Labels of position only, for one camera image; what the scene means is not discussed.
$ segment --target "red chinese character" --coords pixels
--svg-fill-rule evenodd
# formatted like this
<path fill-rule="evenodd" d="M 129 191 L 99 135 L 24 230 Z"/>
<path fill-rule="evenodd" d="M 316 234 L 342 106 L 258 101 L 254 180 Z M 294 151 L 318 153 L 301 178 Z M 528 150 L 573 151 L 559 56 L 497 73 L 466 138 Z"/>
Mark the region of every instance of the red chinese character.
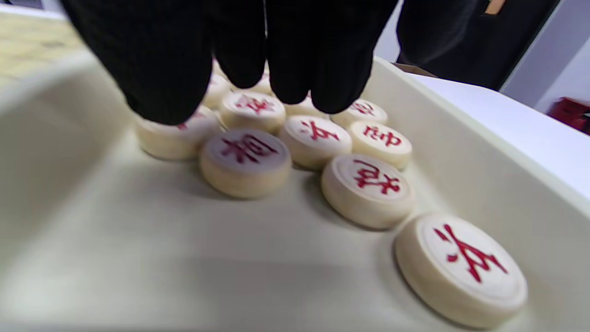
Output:
<path fill-rule="evenodd" d="M 243 95 L 238 99 L 238 102 L 235 103 L 237 108 L 249 108 L 256 113 L 256 115 L 260 115 L 260 112 L 266 110 L 269 112 L 273 112 L 273 108 L 271 107 L 273 104 L 266 99 L 258 100 L 256 98 L 248 97 Z"/>
<path fill-rule="evenodd" d="M 376 126 L 367 126 L 363 135 L 370 137 L 374 140 L 381 140 L 385 142 L 385 146 L 388 147 L 390 145 L 398 146 L 402 143 L 402 140 L 399 137 L 396 137 L 394 133 L 388 131 L 387 134 L 383 134 L 379 132 L 379 128 Z"/>
<path fill-rule="evenodd" d="M 371 106 L 369 104 L 361 104 L 361 103 L 354 102 L 354 103 L 352 103 L 352 107 L 362 114 L 368 114 L 368 115 L 375 116 L 375 114 L 373 113 L 373 111 L 374 111 L 373 106 Z"/>
<path fill-rule="evenodd" d="M 368 162 L 362 161 L 362 160 L 357 160 L 355 159 L 354 162 L 358 163 L 358 164 L 363 164 L 367 167 L 370 167 L 370 170 L 366 169 L 366 168 L 361 168 L 360 170 L 358 170 L 356 173 L 358 174 L 358 177 L 355 177 L 356 180 L 356 185 L 359 186 L 359 188 L 363 189 L 365 188 L 366 185 L 380 185 L 381 186 L 381 193 L 383 195 L 387 195 L 388 194 L 388 190 L 393 190 L 395 192 L 399 191 L 399 179 L 398 178 L 392 178 L 390 176 L 388 176 L 387 174 L 383 174 L 383 176 L 385 177 L 386 181 L 378 181 L 379 180 L 379 175 L 381 174 L 381 171 L 379 170 L 379 168 L 369 164 Z"/>
<path fill-rule="evenodd" d="M 225 150 L 221 151 L 221 154 L 224 156 L 235 154 L 235 160 L 240 164 L 245 163 L 246 159 L 259 164 L 260 161 L 257 157 L 278 154 L 278 151 L 273 147 L 250 134 L 242 136 L 242 139 L 239 141 L 230 141 L 224 138 L 223 142 L 227 144 L 227 147 Z"/>
<path fill-rule="evenodd" d="M 471 273 L 471 275 L 473 276 L 473 279 L 475 279 L 477 282 L 481 283 L 481 277 L 476 270 L 476 266 L 479 266 L 480 268 L 484 269 L 485 271 L 489 271 L 490 265 L 488 264 L 488 262 L 494 263 L 505 274 L 508 274 L 508 271 L 506 271 L 506 269 L 500 264 L 500 262 L 498 262 L 498 259 L 494 255 L 487 255 L 487 254 L 481 252 L 479 249 L 472 247 L 472 246 L 466 244 L 465 242 L 457 239 L 457 237 L 455 236 L 455 233 L 453 233 L 451 226 L 445 224 L 443 227 L 448 232 L 448 234 L 451 236 L 451 239 L 453 240 L 453 242 L 459 248 L 459 254 L 461 256 L 463 256 L 463 258 L 465 259 L 465 261 L 469 265 L 469 268 L 467 270 L 469 271 L 469 273 Z M 434 231 L 436 232 L 438 237 L 440 237 L 443 241 L 452 243 L 451 240 L 449 240 L 449 238 L 445 234 L 443 234 L 443 232 L 439 231 L 438 229 L 434 229 Z M 480 261 L 476 262 L 472 258 L 473 256 L 476 256 L 477 258 L 479 258 Z M 455 253 L 453 255 L 447 255 L 447 262 L 455 263 L 458 261 L 458 259 L 459 259 L 459 257 L 458 257 L 457 253 Z"/>
<path fill-rule="evenodd" d="M 316 125 L 316 122 L 314 120 L 311 120 L 309 123 L 307 123 L 305 121 L 301 121 L 301 124 L 304 125 L 305 127 L 308 127 L 309 129 L 311 129 L 312 139 L 314 141 L 317 141 L 318 138 L 329 139 L 330 137 L 334 137 L 335 140 L 340 141 L 340 139 L 338 138 L 338 135 L 334 134 L 333 132 L 329 132 L 325 129 L 318 128 Z M 302 129 L 299 132 L 309 133 L 309 130 Z"/>

